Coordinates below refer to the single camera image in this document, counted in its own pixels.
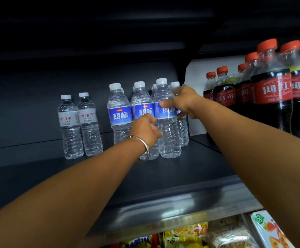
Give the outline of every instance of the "refrigerated display case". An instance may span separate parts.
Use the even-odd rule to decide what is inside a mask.
[[[267,38],[300,39],[300,16],[293,15],[300,5],[261,0],[252,4],[257,9],[221,12],[232,2],[53,0],[33,10],[14,0],[8,12],[0,7],[0,208],[87,158],[64,158],[56,112],[61,94],[89,93],[107,149],[113,145],[110,83],[121,83],[130,99],[136,81],[147,90],[161,77],[185,83],[195,60],[247,54]],[[180,157],[132,167],[81,247],[259,209],[218,147],[191,135]]]

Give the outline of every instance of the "plastic water bottle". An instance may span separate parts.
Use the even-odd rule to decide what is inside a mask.
[[[84,155],[84,146],[80,134],[78,108],[71,95],[61,95],[58,107],[58,119],[63,134],[63,148],[66,159],[75,159]]]
[[[98,129],[95,104],[89,99],[88,92],[79,93],[79,121],[84,139],[85,152],[88,157],[103,152],[103,144]]]
[[[181,142],[179,129],[177,127],[177,112],[175,107],[162,108],[160,101],[174,98],[172,91],[167,87],[167,79],[159,78],[156,80],[158,90],[153,98],[155,118],[157,119],[158,129],[163,132],[159,139],[159,152],[164,158],[175,158],[181,154]]]
[[[145,83],[144,82],[136,82],[134,83],[134,95],[131,98],[131,111],[133,115],[133,119],[138,119],[143,116],[145,113],[149,113],[153,116],[154,109],[152,104],[152,99],[147,91],[145,91]],[[156,144],[150,149],[150,157],[149,160],[156,159],[159,156],[159,144],[158,141]],[[145,160],[147,157],[147,152],[145,152],[140,159]]]
[[[155,95],[155,92],[157,91],[157,84],[153,84],[151,88],[151,99],[153,100],[153,96]]]
[[[171,90],[173,91],[176,87],[180,86],[180,82],[172,82],[171,83]],[[181,117],[177,120],[177,126],[179,128],[179,134],[180,134],[180,141],[181,141],[181,147],[187,146],[189,143],[189,134],[188,134],[188,125],[187,125],[187,115]]]
[[[111,94],[108,100],[108,111],[113,129],[114,144],[124,141],[131,129],[131,106],[127,97],[121,92],[119,83],[110,84]]]

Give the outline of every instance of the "white bottle cap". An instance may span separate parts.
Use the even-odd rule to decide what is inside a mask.
[[[171,82],[171,89],[175,89],[180,86],[180,82]]]
[[[109,87],[110,87],[111,91],[113,91],[113,90],[121,90],[121,84],[120,83],[110,84]]]
[[[166,78],[158,78],[158,79],[156,80],[156,84],[157,84],[157,85],[167,84],[167,79],[166,79]]]
[[[139,81],[139,82],[135,82],[134,83],[134,88],[141,88],[141,87],[145,87],[145,83],[143,81]]]
[[[88,92],[79,93],[79,97],[89,96]]]
[[[72,99],[71,95],[61,95],[61,99]]]

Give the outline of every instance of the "forearm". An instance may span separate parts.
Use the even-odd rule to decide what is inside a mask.
[[[0,210],[0,247],[76,247],[144,151],[128,139],[32,188]]]
[[[202,97],[194,110],[239,177],[300,247],[300,139]]]

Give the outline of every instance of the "silver bangle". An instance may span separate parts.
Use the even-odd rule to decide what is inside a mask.
[[[135,163],[136,164],[143,164],[143,163],[145,163],[146,161],[148,161],[148,159],[149,159],[149,157],[150,157],[150,151],[149,151],[149,146],[148,146],[148,144],[142,139],[142,138],[140,138],[140,137],[137,137],[137,136],[135,136],[135,135],[129,135],[126,139],[129,139],[129,138],[132,138],[132,137],[135,137],[135,138],[137,138],[137,139],[139,139],[144,145],[145,145],[145,147],[146,147],[146,149],[147,149],[147,153],[148,153],[148,155],[147,155],[147,158],[145,159],[145,160],[141,160],[141,161],[136,161]]]

